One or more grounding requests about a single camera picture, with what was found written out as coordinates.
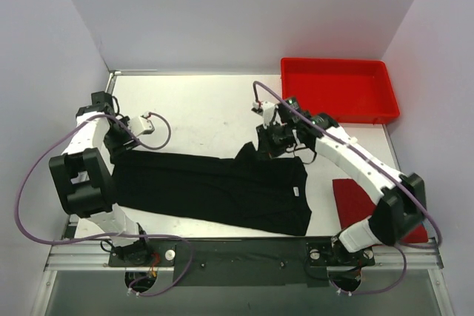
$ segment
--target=red plastic tray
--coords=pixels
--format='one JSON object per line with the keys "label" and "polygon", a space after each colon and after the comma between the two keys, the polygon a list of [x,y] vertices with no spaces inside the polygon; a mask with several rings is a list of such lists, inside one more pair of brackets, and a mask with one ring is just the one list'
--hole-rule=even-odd
{"label": "red plastic tray", "polygon": [[283,97],[313,115],[339,122],[388,124],[400,116],[385,63],[353,59],[283,58]]}

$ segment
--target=gray floor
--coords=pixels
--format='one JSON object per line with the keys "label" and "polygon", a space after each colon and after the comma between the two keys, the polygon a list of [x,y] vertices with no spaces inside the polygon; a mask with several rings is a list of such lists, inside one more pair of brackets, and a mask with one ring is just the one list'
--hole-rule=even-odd
{"label": "gray floor", "polygon": [[[361,289],[380,289],[399,271],[366,271]],[[153,290],[170,282],[161,273]],[[158,297],[127,296],[123,272],[58,272],[48,316],[75,315],[440,315],[427,271],[412,270],[391,292],[338,296],[332,287],[176,287]]]}

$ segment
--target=white table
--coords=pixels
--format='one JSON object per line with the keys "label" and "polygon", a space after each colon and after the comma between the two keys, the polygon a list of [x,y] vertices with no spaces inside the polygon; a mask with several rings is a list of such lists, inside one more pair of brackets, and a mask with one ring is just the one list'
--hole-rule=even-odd
{"label": "white table", "polygon": [[[241,147],[252,141],[257,144],[255,128],[261,118],[251,112],[252,82],[259,80],[281,94],[280,75],[119,75],[113,94],[121,112],[130,117],[146,111],[162,114],[170,122],[173,135],[162,152],[209,155],[232,158]],[[273,100],[259,90],[260,99]],[[143,137],[152,146],[163,142],[166,127],[154,121],[156,131]],[[374,156],[391,167],[394,157],[382,125],[344,124],[347,133]],[[311,152],[299,152],[310,161]],[[307,236],[334,235],[340,229],[333,195],[335,178],[348,178],[337,166],[324,157],[306,166],[306,196],[313,211]],[[124,208],[147,233],[180,235],[189,238],[272,237],[275,233],[228,226],[220,223],[177,218]],[[76,237],[101,233],[93,223],[80,219]]]}

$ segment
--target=white corner wall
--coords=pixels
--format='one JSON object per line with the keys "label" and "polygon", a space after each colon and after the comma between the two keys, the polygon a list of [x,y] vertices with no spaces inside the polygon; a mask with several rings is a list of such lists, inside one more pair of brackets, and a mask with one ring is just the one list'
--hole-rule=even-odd
{"label": "white corner wall", "polygon": [[109,68],[279,73],[381,58],[413,0],[73,0]]}
{"label": "white corner wall", "polygon": [[[24,238],[13,200],[30,165],[75,126],[107,68],[71,0],[0,0],[0,315],[29,315],[50,247]],[[45,161],[21,205],[31,232],[57,238],[66,215]]]}
{"label": "white corner wall", "polygon": [[473,315],[473,0],[415,0],[383,60],[401,110],[397,157],[426,182],[456,314]]}

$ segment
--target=black mounting plate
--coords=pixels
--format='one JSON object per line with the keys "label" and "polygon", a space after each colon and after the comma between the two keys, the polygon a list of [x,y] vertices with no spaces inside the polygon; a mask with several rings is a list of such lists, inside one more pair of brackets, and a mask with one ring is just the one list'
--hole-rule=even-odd
{"label": "black mounting plate", "polygon": [[[179,286],[277,286],[305,283],[308,287],[328,285],[327,266],[374,265],[362,252],[338,262],[331,258],[331,237],[188,239],[193,245],[193,262]],[[152,250],[161,256],[158,267],[172,266],[173,279],[184,270],[190,257],[189,246],[180,241],[148,240]],[[169,262],[168,249],[176,251]],[[313,260],[310,251],[321,251]],[[133,266],[110,256],[109,266]]]}

